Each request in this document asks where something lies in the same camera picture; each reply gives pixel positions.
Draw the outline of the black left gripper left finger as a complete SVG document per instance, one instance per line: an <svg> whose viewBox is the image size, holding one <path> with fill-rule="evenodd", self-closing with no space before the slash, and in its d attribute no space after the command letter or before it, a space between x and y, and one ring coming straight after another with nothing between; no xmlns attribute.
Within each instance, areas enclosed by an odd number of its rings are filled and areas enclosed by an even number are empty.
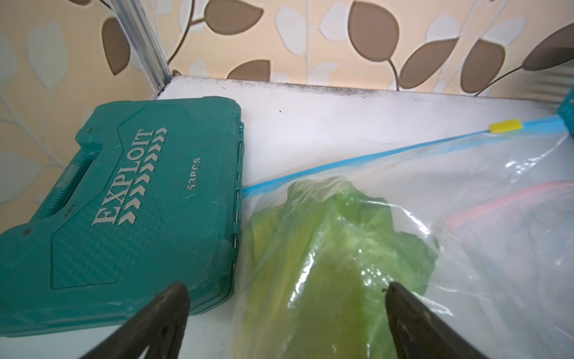
<svg viewBox="0 0 574 359"><path fill-rule="evenodd" d="M174 282L84 358L177 358L188 321L190 297Z"/></svg>

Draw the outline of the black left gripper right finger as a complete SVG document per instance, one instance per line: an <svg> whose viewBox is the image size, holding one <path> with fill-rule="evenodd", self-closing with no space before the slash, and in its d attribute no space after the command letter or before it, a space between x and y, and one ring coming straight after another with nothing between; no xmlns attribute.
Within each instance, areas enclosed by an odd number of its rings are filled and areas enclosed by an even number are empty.
<svg viewBox="0 0 574 359"><path fill-rule="evenodd" d="M486 358L398 282L392 282L385 293L399 358Z"/></svg>

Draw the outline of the clear blue-zip zipper bag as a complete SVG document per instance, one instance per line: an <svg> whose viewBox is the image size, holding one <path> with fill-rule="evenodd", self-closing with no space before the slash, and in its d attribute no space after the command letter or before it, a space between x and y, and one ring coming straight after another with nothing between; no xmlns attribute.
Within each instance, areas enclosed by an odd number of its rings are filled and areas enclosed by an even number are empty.
<svg viewBox="0 0 574 359"><path fill-rule="evenodd" d="M399 283L487 358L573 356L573 135L560 118L247 188L234 358L396 358Z"/></svg>

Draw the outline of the clear pink-zip dotted bag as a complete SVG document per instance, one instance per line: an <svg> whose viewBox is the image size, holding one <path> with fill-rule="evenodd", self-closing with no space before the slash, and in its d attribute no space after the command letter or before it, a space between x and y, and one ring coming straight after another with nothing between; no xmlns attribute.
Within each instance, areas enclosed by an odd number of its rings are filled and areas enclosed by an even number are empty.
<svg viewBox="0 0 574 359"><path fill-rule="evenodd" d="M484 277L523 310L573 313L573 182L534 185L445 223Z"/></svg>

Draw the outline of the green plastic tool case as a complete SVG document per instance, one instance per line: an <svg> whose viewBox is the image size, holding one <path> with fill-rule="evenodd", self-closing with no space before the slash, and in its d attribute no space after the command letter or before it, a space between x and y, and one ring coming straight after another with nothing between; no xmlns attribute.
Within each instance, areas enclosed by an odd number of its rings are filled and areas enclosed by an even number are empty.
<svg viewBox="0 0 574 359"><path fill-rule="evenodd" d="M225 302L244 134L225 97L98 106L38 211L1 235L1 335L118 325L174 282L191 315Z"/></svg>

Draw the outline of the teal plastic basket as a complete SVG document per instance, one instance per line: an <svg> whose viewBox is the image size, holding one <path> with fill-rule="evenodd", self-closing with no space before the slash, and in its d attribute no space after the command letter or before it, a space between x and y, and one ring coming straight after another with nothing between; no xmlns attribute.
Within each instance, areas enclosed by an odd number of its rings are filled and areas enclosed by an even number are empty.
<svg viewBox="0 0 574 359"><path fill-rule="evenodd" d="M564 121L571 136L574 136L574 88L570 90L560 105L558 115Z"/></svg>

